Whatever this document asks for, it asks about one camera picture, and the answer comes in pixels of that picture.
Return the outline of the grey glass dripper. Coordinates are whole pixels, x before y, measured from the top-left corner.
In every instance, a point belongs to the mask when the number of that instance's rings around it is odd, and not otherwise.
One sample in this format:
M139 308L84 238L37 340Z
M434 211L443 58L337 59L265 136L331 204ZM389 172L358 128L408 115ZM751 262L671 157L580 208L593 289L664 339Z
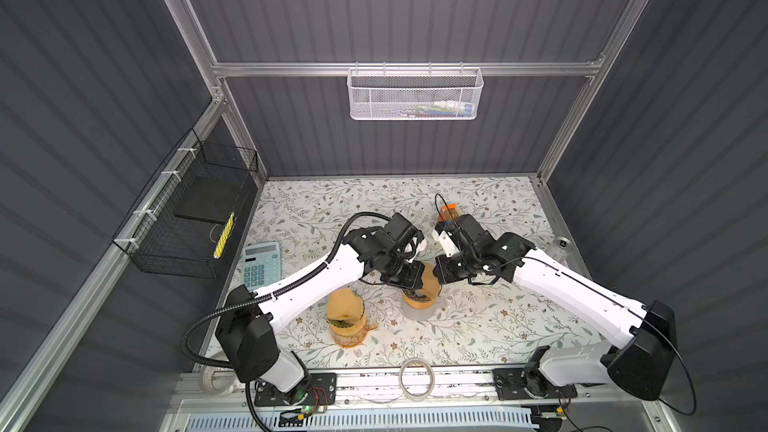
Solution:
M424 290L404 290L402 292L405 304L414 310L427 310L432 308L439 298L439 294L432 294Z

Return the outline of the orange glass carafe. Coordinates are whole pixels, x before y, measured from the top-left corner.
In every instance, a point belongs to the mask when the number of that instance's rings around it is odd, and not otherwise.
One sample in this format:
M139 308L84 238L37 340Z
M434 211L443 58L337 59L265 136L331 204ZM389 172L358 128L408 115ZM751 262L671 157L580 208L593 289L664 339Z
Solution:
M339 328L331 326L334 342L342 348L352 348L363 343L368 333L378 329L376 323L366 322L360 327Z

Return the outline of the green glass dripper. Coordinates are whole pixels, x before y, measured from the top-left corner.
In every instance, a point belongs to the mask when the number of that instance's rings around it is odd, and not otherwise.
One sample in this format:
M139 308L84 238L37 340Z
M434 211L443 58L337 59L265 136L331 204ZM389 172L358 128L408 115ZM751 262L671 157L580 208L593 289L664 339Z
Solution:
M359 318L350 319L327 319L331 331L341 337L352 337L359 334L365 329L367 324L367 317L363 315Z

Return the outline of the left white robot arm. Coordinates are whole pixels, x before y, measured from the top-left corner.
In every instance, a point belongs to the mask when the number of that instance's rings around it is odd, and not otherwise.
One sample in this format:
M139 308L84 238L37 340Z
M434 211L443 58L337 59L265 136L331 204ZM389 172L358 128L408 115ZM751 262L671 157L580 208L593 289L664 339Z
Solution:
M311 388L311 375L295 353L278 345L277 333L310 306L373 271L385 286L422 288L425 264L416 256L423 241L423 232L399 213L358 212L342 225L324 257L275 284L233 289L223 307L187 328L181 351L196 364L233 370L248 387L265 382L297 403ZM223 360L205 357L190 345L196 329L210 321L216 323Z

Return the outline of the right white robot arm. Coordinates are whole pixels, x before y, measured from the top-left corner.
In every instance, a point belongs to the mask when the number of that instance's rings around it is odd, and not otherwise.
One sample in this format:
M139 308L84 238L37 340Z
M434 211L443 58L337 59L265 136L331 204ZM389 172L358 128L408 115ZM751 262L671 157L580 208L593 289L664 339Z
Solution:
M601 336L588 346L537 347L518 380L531 396L545 398L576 384L613 384L641 400L659 399L677 356L669 306L614 293L524 237L493 237L469 214L438 221L433 237L443 250L435 265L440 283L472 283L481 273L503 279L558 304Z

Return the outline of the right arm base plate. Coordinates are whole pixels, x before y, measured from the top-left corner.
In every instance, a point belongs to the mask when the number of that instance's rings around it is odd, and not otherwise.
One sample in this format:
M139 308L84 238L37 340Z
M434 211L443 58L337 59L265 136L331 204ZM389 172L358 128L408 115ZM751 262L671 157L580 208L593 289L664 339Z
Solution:
M495 368L492 382L500 400L559 400L578 396L574 385L552 385L538 372L527 372L523 367Z

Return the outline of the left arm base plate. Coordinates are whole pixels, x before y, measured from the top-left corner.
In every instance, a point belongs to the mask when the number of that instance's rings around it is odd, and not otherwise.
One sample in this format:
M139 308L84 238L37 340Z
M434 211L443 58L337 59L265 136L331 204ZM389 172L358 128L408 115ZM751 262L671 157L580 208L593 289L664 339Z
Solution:
M280 392L265 381L257 382L253 402L256 407L329 406L336 402L338 375L331 372L311 373L309 382L301 384L296 394Z

